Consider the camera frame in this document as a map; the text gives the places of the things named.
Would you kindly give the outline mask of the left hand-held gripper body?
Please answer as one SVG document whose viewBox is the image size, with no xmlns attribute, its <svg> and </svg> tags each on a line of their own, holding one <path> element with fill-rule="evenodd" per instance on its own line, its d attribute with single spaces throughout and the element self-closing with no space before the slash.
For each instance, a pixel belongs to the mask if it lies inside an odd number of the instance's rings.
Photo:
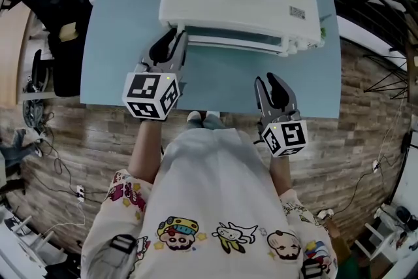
<svg viewBox="0 0 418 279">
<path fill-rule="evenodd" d="M 122 101 L 135 118 L 164 121 L 176 106 L 183 87 L 184 59 L 154 65 L 142 58 L 135 70 L 127 74 Z"/>
</svg>

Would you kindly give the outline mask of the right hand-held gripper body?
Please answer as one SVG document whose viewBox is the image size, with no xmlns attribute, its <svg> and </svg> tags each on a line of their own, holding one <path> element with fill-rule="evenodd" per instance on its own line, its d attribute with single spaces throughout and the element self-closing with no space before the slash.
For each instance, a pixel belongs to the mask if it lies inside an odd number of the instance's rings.
<svg viewBox="0 0 418 279">
<path fill-rule="evenodd" d="M 298 110 L 280 116 L 270 122 L 261 132 L 272 157 L 284 157 L 297 154 L 308 145 L 306 121 L 302 120 Z"/>
</svg>

